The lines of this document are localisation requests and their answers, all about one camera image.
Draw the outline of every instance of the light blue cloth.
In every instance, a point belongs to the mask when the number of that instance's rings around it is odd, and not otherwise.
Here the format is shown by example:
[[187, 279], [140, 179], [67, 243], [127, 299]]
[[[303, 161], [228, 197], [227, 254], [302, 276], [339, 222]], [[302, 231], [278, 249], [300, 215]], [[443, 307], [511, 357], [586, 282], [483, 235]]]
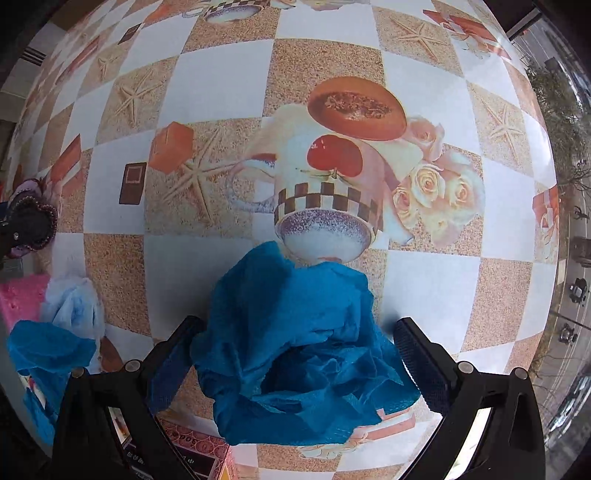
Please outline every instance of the light blue cloth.
[[95, 340], [96, 351], [87, 367], [91, 374], [100, 373], [100, 339], [105, 336], [105, 314], [92, 282], [88, 278], [52, 278], [47, 285], [45, 302], [39, 315], [41, 322], [71, 331], [80, 338]]
[[105, 317], [88, 278], [52, 278], [40, 321], [20, 320], [8, 337], [8, 352], [21, 375], [31, 375], [46, 398], [45, 408], [27, 390], [24, 403], [39, 434], [52, 444], [54, 426], [70, 371], [100, 372], [100, 339]]

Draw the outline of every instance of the air vent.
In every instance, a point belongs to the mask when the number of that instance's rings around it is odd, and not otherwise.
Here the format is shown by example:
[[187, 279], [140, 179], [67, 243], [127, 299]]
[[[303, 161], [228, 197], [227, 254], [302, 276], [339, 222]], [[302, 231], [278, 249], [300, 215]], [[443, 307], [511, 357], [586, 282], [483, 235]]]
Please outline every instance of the air vent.
[[25, 51], [22, 53], [21, 58], [25, 61], [28, 61], [38, 67], [41, 66], [43, 60], [45, 60], [46, 55], [39, 50], [35, 50], [34, 48], [27, 47]]

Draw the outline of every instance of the tree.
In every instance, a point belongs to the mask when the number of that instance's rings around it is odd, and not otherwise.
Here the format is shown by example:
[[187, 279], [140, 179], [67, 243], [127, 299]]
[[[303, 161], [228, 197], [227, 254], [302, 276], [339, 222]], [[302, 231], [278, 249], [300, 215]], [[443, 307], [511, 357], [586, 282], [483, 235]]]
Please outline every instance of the tree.
[[554, 156], [558, 187], [591, 199], [591, 123], [561, 70], [532, 66], [531, 86], [538, 98]]

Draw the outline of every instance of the red cherry print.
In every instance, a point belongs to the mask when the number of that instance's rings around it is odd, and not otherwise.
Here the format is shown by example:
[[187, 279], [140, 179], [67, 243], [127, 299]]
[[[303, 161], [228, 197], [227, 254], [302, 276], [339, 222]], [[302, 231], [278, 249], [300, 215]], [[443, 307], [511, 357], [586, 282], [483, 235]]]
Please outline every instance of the red cherry print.
[[308, 165], [318, 170], [336, 169], [345, 177], [356, 177], [363, 170], [363, 157], [357, 145], [336, 135], [322, 135], [308, 150]]

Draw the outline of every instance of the car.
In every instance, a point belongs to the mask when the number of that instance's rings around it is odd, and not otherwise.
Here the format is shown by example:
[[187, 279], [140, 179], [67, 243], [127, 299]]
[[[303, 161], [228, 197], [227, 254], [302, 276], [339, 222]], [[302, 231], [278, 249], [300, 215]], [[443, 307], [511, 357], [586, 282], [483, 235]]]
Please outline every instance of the car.
[[570, 398], [567, 403], [562, 405], [559, 409], [554, 418], [548, 424], [548, 432], [552, 432], [553, 430], [557, 429], [564, 425], [566, 420], [569, 418], [569, 413], [574, 407], [575, 402], [577, 401], [577, 397]]
[[577, 386], [575, 387], [575, 392], [580, 392], [581, 390], [584, 390], [587, 385], [589, 385], [589, 382], [591, 381], [591, 377], [583, 377], [580, 378], [579, 381], [577, 382]]

